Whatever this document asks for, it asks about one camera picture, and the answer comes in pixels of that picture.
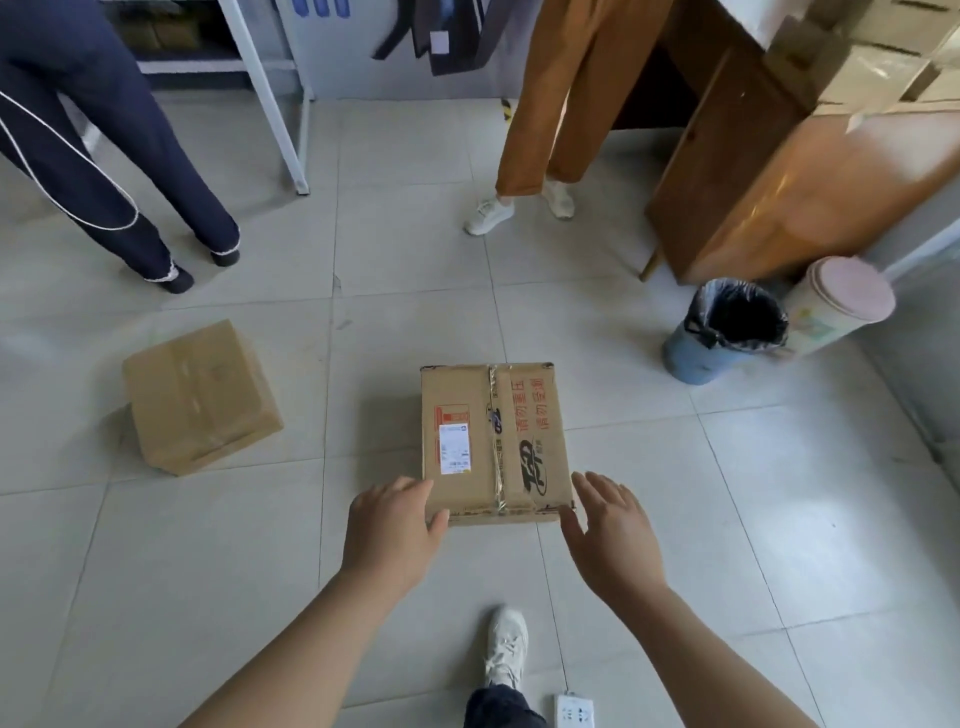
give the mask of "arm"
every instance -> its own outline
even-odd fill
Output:
[[[398,478],[350,506],[324,590],[181,728],[328,728],[380,624],[426,575],[448,512],[424,524],[432,481]]]
[[[666,584],[660,547],[636,496],[596,473],[573,474],[588,517],[561,527],[577,569],[647,653],[686,728],[816,728],[703,624]]]

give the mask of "white sneaker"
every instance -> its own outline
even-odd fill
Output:
[[[520,689],[530,636],[527,623],[516,609],[500,607],[493,614],[487,645],[487,687],[507,685]]]
[[[477,211],[464,223],[464,230],[471,235],[486,235],[504,220],[514,216],[514,201],[504,205],[495,197],[480,203]]]
[[[553,212],[553,216],[558,220],[569,220],[573,217],[573,213],[576,212],[573,198],[570,197],[570,193],[566,188],[567,185],[563,182],[546,179],[543,180],[543,188],[540,190],[540,194],[546,199],[546,203],[550,205],[550,211]]]

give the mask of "dark shoe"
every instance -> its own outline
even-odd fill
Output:
[[[167,293],[186,293],[193,288],[193,276],[177,266],[178,275],[173,280],[162,280],[157,283]]]
[[[213,262],[221,268],[229,268],[231,265],[236,265],[240,259],[240,251],[236,250],[223,254],[210,253],[210,257],[213,258]]]

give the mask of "metal shelf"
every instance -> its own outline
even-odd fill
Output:
[[[228,59],[182,59],[169,61],[137,61],[140,73],[247,73],[247,65],[239,57]],[[289,60],[263,61],[268,71],[296,71],[297,65]]]
[[[247,73],[250,76],[253,91],[260,100],[260,106],[267,116],[267,123],[270,125],[271,132],[273,132],[276,145],[280,149],[280,155],[293,178],[297,193],[300,195],[310,194],[310,184],[306,178],[306,162],[310,135],[310,103],[316,97],[303,70],[303,54],[300,51],[300,45],[293,37],[292,28],[296,18],[290,3],[286,0],[279,0],[276,3],[276,10],[280,16],[280,27],[286,36],[287,46],[290,48],[293,58],[291,60],[264,61],[257,54],[250,28],[247,26],[247,21],[240,10],[238,0],[208,1],[219,3],[230,34],[233,36],[233,42],[236,44],[236,54],[230,51],[201,50],[193,53],[193,58],[190,58],[190,52],[172,54],[172,57],[164,58],[166,54],[161,52],[158,54],[159,58],[154,58],[151,55],[149,58],[138,60],[137,64],[140,67],[140,72],[145,75],[157,73]],[[150,2],[150,0],[100,0],[100,2]],[[283,114],[280,113],[280,107],[270,87],[270,80],[267,78],[267,71],[296,71],[300,79],[303,96],[300,105],[300,129],[297,134],[296,146],[290,131],[287,129],[286,122],[283,120]],[[96,127],[88,126],[84,133],[84,144],[86,144],[87,149],[92,149],[99,135]]]

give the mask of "blue trash bin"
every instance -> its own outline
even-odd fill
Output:
[[[786,341],[786,312],[760,286],[714,279],[697,289],[684,321],[660,350],[666,370],[687,384],[706,384],[757,352]]]

